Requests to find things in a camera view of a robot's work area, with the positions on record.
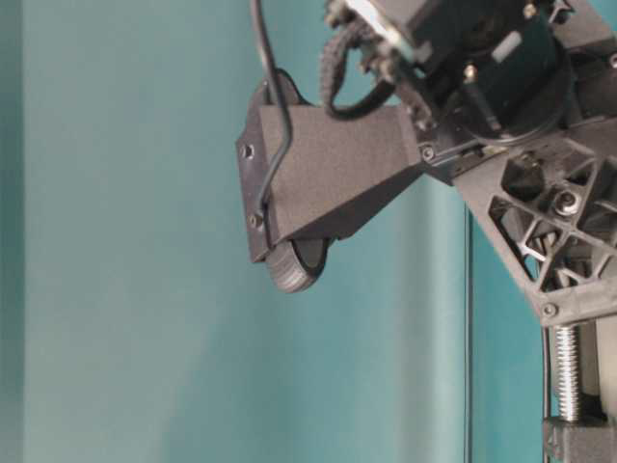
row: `nut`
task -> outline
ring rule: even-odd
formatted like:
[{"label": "nut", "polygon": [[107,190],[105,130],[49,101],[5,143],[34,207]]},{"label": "nut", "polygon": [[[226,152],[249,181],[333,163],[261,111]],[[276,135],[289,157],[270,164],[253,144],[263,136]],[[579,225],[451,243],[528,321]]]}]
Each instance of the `nut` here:
[{"label": "nut", "polygon": [[577,215],[580,209],[580,203],[581,199],[579,195],[566,190],[555,197],[553,207],[555,212],[562,217],[572,217],[573,215]]},{"label": "nut", "polygon": [[533,3],[528,4],[523,8],[523,16],[525,19],[531,19],[538,13],[538,9]]},{"label": "nut", "polygon": [[465,82],[472,84],[478,80],[478,68],[474,65],[468,65],[464,71]]}]

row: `bolt head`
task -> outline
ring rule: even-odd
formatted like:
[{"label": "bolt head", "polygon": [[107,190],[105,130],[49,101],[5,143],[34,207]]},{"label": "bolt head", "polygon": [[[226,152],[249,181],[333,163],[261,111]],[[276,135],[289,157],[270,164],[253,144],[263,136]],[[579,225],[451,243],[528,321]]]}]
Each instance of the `bolt head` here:
[{"label": "bolt head", "polygon": [[251,214],[249,216],[249,225],[252,229],[258,229],[263,224],[263,217],[258,214]]},{"label": "bolt head", "polygon": [[559,313],[559,308],[554,304],[547,304],[542,308],[542,313],[546,318],[553,318]]},{"label": "bolt head", "polygon": [[555,212],[562,217],[572,217],[578,214],[580,203],[581,199],[579,195],[566,190],[555,197],[553,207]]},{"label": "bolt head", "polygon": [[424,159],[425,161],[432,161],[433,159],[435,159],[435,155],[436,155],[435,149],[430,145],[426,145],[425,147],[422,147],[421,153],[422,153],[422,159]]},{"label": "bolt head", "polygon": [[523,8],[523,16],[525,19],[531,19],[538,13],[538,9],[533,3],[529,3]]},{"label": "bolt head", "polygon": [[478,79],[478,68],[474,65],[468,65],[464,71],[465,81],[473,83]]}]

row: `screw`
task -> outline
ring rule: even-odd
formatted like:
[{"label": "screw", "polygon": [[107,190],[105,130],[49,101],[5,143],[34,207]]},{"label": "screw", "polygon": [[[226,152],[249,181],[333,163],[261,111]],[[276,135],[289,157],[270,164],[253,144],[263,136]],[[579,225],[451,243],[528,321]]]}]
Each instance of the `screw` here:
[{"label": "screw", "polygon": [[263,217],[259,214],[252,214],[249,216],[249,225],[253,229],[258,229],[263,224]]},{"label": "screw", "polygon": [[426,132],[427,130],[434,129],[437,125],[435,124],[435,121],[431,120],[430,118],[424,118],[424,119],[418,119],[416,121],[416,126],[421,131]]},{"label": "screw", "polygon": [[255,148],[253,145],[243,145],[240,149],[240,154],[244,159],[253,159],[255,155]]},{"label": "screw", "polygon": [[554,304],[547,304],[542,308],[542,313],[546,318],[553,318],[559,313],[559,308]]},{"label": "screw", "polygon": [[525,17],[525,19],[531,19],[537,13],[538,13],[538,9],[533,3],[530,3],[526,7],[523,8],[523,16]]},{"label": "screw", "polygon": [[468,65],[464,71],[465,82],[472,84],[478,79],[478,68],[474,65]]},{"label": "screw", "polygon": [[435,155],[436,155],[435,149],[430,145],[425,145],[424,147],[422,147],[420,152],[422,153],[422,159],[424,159],[427,162],[435,159]]}]

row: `mounting hole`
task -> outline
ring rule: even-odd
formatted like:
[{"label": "mounting hole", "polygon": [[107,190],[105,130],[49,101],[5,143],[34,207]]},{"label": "mounting hole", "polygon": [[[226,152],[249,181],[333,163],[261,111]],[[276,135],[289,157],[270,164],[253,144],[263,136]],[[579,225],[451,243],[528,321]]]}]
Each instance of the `mounting hole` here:
[{"label": "mounting hole", "polygon": [[253,159],[255,156],[255,147],[253,145],[243,145],[240,149],[240,155],[243,159]]},{"label": "mounting hole", "polygon": [[547,304],[546,306],[542,308],[542,314],[546,318],[553,318],[558,313],[559,313],[559,308],[555,306],[554,304]]}]

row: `white component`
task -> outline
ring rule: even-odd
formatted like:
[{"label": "white component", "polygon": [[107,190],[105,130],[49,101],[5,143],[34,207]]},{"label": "white component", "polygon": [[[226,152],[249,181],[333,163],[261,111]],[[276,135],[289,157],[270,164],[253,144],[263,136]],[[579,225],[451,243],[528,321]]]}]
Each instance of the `white component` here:
[{"label": "white component", "polygon": [[521,34],[516,31],[511,32],[493,51],[493,59],[498,63],[503,63],[521,43],[523,43]]}]

